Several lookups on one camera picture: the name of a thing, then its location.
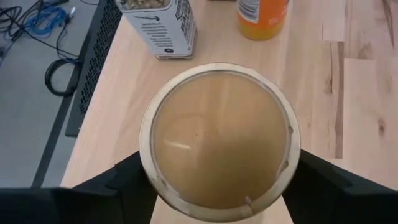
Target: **brown liquid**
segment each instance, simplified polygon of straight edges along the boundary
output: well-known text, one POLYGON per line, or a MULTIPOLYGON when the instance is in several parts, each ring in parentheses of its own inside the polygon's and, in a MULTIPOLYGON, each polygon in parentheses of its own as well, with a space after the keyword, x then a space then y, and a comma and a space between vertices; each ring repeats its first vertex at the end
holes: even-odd
POLYGON ((285 121, 258 83, 228 73, 178 87, 158 111, 153 147, 166 181, 190 203, 236 208, 276 181, 285 121))

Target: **tin can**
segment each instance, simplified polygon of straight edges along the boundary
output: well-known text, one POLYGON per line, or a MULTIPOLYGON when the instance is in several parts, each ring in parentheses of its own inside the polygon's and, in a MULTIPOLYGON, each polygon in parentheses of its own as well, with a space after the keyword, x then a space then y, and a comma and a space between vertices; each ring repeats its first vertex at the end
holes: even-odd
POLYGON ((271 206, 299 163, 299 124, 278 87, 253 69, 210 63, 153 97, 141 123, 144 170, 172 208, 231 222, 271 206))
POLYGON ((189 0, 116 0, 158 59, 192 58, 197 27, 189 0))

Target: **container rim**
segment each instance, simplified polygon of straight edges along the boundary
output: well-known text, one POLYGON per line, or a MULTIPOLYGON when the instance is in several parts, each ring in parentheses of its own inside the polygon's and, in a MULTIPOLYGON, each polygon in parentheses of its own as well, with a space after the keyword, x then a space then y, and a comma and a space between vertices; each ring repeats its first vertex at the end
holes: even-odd
POLYGON ((208 63, 188 69, 169 80, 155 94, 149 103, 142 119, 139 135, 139 152, 144 170, 155 187, 159 196, 172 208, 198 220, 208 222, 232 222, 249 218, 272 205, 288 186, 297 168, 300 158, 300 132, 299 123, 295 117, 293 108, 286 97, 279 90, 278 86, 257 73, 255 70, 231 63, 208 63), (272 187, 259 198, 250 203, 230 209, 205 208, 181 199, 178 192, 167 183, 155 162, 152 147, 152 126, 155 121, 157 111, 164 100, 179 85, 188 82, 200 75, 207 75, 213 72, 227 72, 235 75, 242 75, 257 81, 266 89, 278 103, 279 108, 284 114, 287 128, 287 144, 284 160, 279 168, 279 176, 272 187))

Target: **orange liquid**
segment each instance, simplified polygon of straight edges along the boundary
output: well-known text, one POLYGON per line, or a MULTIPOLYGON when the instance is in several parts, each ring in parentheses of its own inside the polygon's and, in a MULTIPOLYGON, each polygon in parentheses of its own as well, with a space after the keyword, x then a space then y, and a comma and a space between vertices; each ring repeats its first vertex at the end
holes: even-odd
POLYGON ((252 40, 267 40, 283 28, 288 0, 259 0, 257 21, 250 21, 238 13, 238 29, 252 40))

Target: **wood grain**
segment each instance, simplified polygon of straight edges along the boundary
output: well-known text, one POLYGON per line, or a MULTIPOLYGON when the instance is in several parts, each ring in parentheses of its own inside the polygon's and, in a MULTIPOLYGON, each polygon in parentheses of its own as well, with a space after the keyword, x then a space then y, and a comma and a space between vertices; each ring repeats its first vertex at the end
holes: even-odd
POLYGON ((397 189, 398 58, 384 65, 380 71, 375 60, 345 60, 343 165, 397 189))
POLYGON ((376 59, 393 46, 382 1, 347 0, 345 57, 376 59))
POLYGON ((387 26, 388 26, 388 32, 390 35, 390 41, 392 44, 392 47, 394 47, 394 28, 393 28, 393 18, 392 18, 392 9, 391 6, 393 4, 392 1, 388 1, 388 0, 382 0, 383 3, 383 10, 384 10, 384 15, 386 17, 386 21, 387 21, 387 26))
POLYGON ((391 11, 391 38, 393 39, 394 56, 398 57, 398 1, 387 1, 391 11))
POLYGON ((290 25, 280 86, 295 109, 302 147, 323 158, 341 159, 344 50, 342 42, 322 40, 321 3, 293 5, 292 17, 300 19, 290 25))
POLYGON ((344 41, 346 0, 322 0, 322 40, 344 41))

